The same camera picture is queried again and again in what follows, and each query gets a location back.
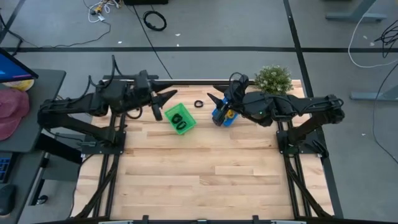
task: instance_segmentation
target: computer monitor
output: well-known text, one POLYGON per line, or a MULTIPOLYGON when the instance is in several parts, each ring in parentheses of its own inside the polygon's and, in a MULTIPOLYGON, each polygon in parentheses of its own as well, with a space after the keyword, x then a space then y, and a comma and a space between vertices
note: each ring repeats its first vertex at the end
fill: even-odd
POLYGON ((0 83, 30 80, 39 76, 0 48, 0 83))

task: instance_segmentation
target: potted plant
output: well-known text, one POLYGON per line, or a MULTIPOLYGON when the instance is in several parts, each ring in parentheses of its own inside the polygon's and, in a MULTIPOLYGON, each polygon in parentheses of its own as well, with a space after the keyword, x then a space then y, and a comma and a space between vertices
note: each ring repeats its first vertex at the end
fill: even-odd
POLYGON ((286 95, 293 90, 290 71, 286 67, 271 65, 263 67, 254 80, 258 89, 273 95, 286 95))

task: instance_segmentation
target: wooden tabletop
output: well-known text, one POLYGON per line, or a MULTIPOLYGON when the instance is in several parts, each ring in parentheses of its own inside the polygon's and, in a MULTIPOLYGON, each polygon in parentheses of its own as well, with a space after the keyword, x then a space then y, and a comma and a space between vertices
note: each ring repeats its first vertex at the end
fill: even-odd
MULTIPOLYGON (((304 97, 300 80, 293 84, 290 94, 304 97)), ((219 98, 222 93, 200 85, 169 88, 173 89, 178 93, 163 111, 183 103, 197 125, 178 135, 165 116, 156 122, 148 107, 140 119, 126 120, 126 148, 119 161, 111 219, 140 220, 143 215, 151 220, 250 220, 253 215, 292 219, 284 160, 277 149, 277 124, 264 128, 239 117, 228 128, 217 127, 211 120, 215 105, 206 93, 219 98), (202 100, 204 107, 195 108, 195 100, 202 100)), ((294 125, 308 118, 296 117, 294 125)), ((97 126, 108 123, 109 116, 93 119, 97 126)), ((96 190, 102 157, 93 156, 81 168, 72 215, 96 190)), ((300 157, 307 188, 333 213, 320 159, 314 154, 300 157)), ((297 188, 296 193, 304 215, 297 188)))

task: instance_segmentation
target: keyboard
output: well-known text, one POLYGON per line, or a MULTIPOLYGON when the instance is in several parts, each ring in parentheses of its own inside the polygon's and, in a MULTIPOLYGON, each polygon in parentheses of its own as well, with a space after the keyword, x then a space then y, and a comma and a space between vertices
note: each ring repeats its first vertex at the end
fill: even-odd
POLYGON ((11 169, 15 163, 16 154, 12 152, 0 152, 0 184, 7 183, 11 169))

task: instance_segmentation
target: green bowl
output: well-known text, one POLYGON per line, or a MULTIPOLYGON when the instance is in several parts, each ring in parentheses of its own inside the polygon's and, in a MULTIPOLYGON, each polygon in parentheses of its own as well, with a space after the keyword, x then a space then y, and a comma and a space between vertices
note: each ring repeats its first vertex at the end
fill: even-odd
POLYGON ((197 122, 195 121, 195 119, 193 119, 192 115, 189 113, 189 111, 186 109, 186 107, 184 106, 183 103, 179 103, 175 106, 173 106, 172 108, 168 109, 165 113, 164 113, 167 117, 167 119, 169 120, 170 124, 172 124, 174 130, 177 132, 177 134, 183 134, 186 133, 189 129, 193 128, 197 122), (172 122, 172 118, 174 115, 176 114, 181 115, 182 117, 182 121, 185 121, 187 123, 186 127, 184 129, 177 129, 178 123, 177 124, 173 124, 172 122))

